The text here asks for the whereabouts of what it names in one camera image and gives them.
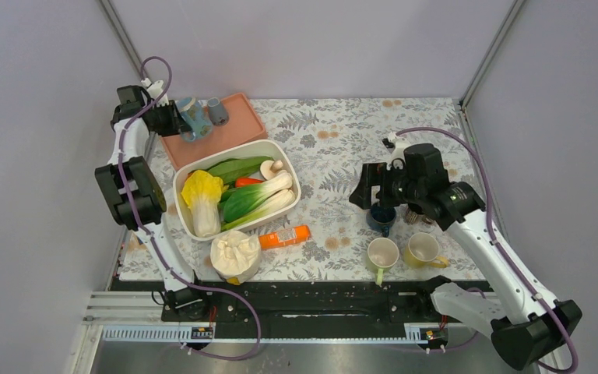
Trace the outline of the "yellow cup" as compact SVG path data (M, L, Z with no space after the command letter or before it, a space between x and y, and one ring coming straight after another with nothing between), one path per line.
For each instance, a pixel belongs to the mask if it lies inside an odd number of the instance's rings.
M431 266L434 268L449 267L449 260L440 255L441 247L433 236L418 232L412 235L403 252L404 263L411 268Z

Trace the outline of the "small grey blue cup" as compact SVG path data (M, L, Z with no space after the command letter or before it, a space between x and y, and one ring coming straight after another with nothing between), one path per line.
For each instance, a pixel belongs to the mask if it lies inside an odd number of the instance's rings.
M223 102L218 97L211 97L206 102L210 121L215 126L226 125L229 121L229 114Z

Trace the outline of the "light green mug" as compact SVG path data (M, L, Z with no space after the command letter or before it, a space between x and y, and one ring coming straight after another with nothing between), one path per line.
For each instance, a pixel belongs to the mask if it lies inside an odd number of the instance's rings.
M365 263L377 286L382 286L385 272L396 265L399 256L398 246L388 238L375 238L368 244Z

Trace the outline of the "navy round cup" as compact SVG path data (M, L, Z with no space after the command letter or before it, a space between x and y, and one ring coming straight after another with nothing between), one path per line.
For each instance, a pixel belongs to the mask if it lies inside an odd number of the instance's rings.
M394 223L396 222L397 213L394 207L383 207L377 203L373 204L369 209L366 221L368 226L381 234L382 237L387 238Z

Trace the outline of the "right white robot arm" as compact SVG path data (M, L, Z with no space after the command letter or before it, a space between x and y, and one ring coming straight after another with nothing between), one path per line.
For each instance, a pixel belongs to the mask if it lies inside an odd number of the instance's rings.
M384 208L406 204L433 220L469 254L498 298L490 302L436 277L415 301L419 317L434 321L447 315L466 324L487 337L514 370L537 364L570 342L582 310L573 300L559 300L527 269L473 187L450 180L432 144L396 150L390 163L364 164L349 201L369 210L372 198Z

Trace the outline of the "light blue big mug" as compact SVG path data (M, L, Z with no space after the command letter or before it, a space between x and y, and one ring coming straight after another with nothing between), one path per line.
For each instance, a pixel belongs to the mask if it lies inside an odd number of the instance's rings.
M209 136L213 130L213 123L206 110L195 97L186 97L175 101L175 106L184 121L180 130L180 137L187 143L192 143Z

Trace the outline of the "dark brown mug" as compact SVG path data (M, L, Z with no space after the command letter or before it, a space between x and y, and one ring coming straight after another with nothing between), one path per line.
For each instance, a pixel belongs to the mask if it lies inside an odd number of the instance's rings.
M416 211L413 211L409 206L406 208L403 220L407 224L416 224L418 222L422 222L427 225L432 225L434 223L434 221L431 218L427 217L422 213L417 213Z

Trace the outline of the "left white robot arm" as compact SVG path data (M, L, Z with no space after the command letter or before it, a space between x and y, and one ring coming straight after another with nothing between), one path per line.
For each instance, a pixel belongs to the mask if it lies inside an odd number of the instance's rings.
M167 202L145 158L152 133L175 136L186 124L173 101L159 104L141 86L117 89L120 104L111 120L114 148L106 165L94 175L114 221L132 231L148 248L160 269L165 291L179 292L195 281L183 259L164 215Z

